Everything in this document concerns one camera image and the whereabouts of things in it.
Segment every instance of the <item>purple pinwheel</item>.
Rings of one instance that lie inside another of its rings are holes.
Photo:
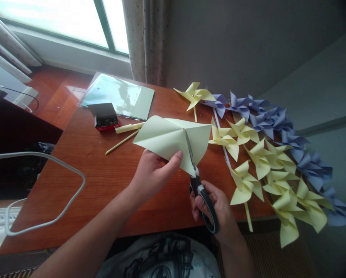
[[[248,99],[250,99],[249,108],[257,111],[258,114],[264,114],[267,112],[263,107],[273,106],[268,100],[254,100],[251,95],[248,95]]]
[[[329,210],[327,212],[327,224],[329,226],[344,226],[346,225],[346,204],[338,200],[335,197],[335,193],[335,189],[332,186],[326,189],[324,193],[320,193],[335,209],[335,211]]]
[[[215,108],[218,115],[223,118],[224,112],[226,111],[225,103],[228,103],[228,100],[224,95],[213,95],[216,101],[204,101],[203,104]]]
[[[250,121],[253,125],[253,129],[257,132],[263,131],[269,138],[273,140],[273,127],[265,122],[266,114],[259,114],[258,116],[254,116],[250,114]]]
[[[320,192],[322,186],[332,178],[332,167],[321,161],[316,152],[307,153],[297,165],[297,169],[309,180],[313,187]]]
[[[290,145],[294,148],[290,149],[290,152],[297,163],[300,163],[304,156],[304,144],[309,144],[309,141],[302,136],[296,135],[295,129],[284,127],[281,129],[281,143],[275,142],[281,146]]]
[[[226,108],[228,110],[234,111],[239,113],[243,118],[245,118],[245,121],[248,122],[249,120],[249,108],[246,106],[246,104],[249,104],[251,100],[249,98],[237,98],[234,93],[230,91],[231,94],[231,107]]]
[[[286,116],[286,109],[282,109],[281,107],[274,107],[268,110],[265,121],[276,131],[293,129],[293,122]]]

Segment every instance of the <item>glass pane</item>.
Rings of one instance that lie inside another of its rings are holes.
[[[129,54],[122,0],[103,1],[116,51]]]
[[[93,0],[0,0],[0,17],[108,48]]]

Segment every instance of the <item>windowsill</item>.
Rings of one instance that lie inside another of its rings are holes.
[[[92,48],[7,24],[28,47],[30,47],[45,64],[95,74],[97,71],[132,78],[131,61],[128,57]]]

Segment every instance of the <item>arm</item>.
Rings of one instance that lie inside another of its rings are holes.
[[[31,277],[96,276],[123,225],[170,180],[179,168],[182,156],[182,152],[178,152],[162,166],[163,159],[145,150],[129,186],[50,256]]]
[[[201,181],[214,204],[219,222],[219,233],[215,235],[220,244],[226,278],[256,277],[255,266],[250,250],[240,233],[226,195],[222,190],[207,181]],[[200,209],[212,219],[207,205],[201,196],[190,195],[192,215],[197,221]]]

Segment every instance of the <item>white cable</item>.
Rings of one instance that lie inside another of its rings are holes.
[[[52,221],[49,221],[47,223],[43,223],[43,224],[39,224],[39,225],[36,225],[36,226],[33,226],[33,227],[30,227],[30,228],[27,228],[25,230],[22,230],[22,231],[19,231],[19,232],[11,232],[10,230],[10,227],[9,227],[9,214],[10,214],[10,209],[13,205],[15,205],[16,203],[20,202],[20,201],[23,201],[23,200],[26,200],[25,199],[21,199],[21,200],[18,200],[12,204],[10,204],[7,209],[6,209],[6,213],[5,213],[5,223],[4,223],[4,231],[6,232],[6,234],[8,236],[17,236],[19,234],[23,234],[25,232],[28,232],[28,231],[32,231],[32,230],[35,230],[35,229],[38,229],[38,228],[41,228],[41,227],[45,227],[45,226],[48,226],[48,225],[51,225],[55,222],[57,222],[64,214],[65,212],[68,210],[68,208],[70,207],[71,203],[74,201],[74,199],[79,195],[79,193],[82,191],[82,189],[84,188],[85,186],[85,183],[87,181],[85,175],[75,169],[74,167],[71,167],[70,165],[66,164],[65,162],[62,162],[61,160],[59,160],[58,158],[54,157],[54,156],[51,156],[49,154],[44,154],[44,153],[38,153],[38,152],[21,152],[21,153],[7,153],[7,154],[0,154],[0,159],[2,158],[12,158],[12,157],[17,157],[17,156],[28,156],[28,155],[32,155],[32,156],[41,156],[41,157],[44,157],[44,158],[48,158],[58,164],[60,164],[61,166],[64,166],[65,168],[77,173],[78,175],[80,175],[82,178],[83,178],[83,182],[80,186],[80,188],[78,189],[78,191],[74,194],[74,196],[70,199],[70,201],[68,202],[68,204],[66,205],[66,207],[64,208],[64,210],[60,213],[59,216],[57,216],[56,219],[52,220]]]
[[[9,97],[9,96],[5,96],[5,97],[8,97],[8,98],[10,98],[10,99],[12,99],[12,100],[14,100],[14,101],[20,102],[23,106],[26,106],[26,108],[28,108],[28,109],[30,110],[30,113],[33,112],[33,110],[31,110],[31,109],[29,108],[29,106],[27,106],[26,104],[22,103],[21,101],[16,100],[16,99],[14,99],[14,98],[11,98],[11,97]]]

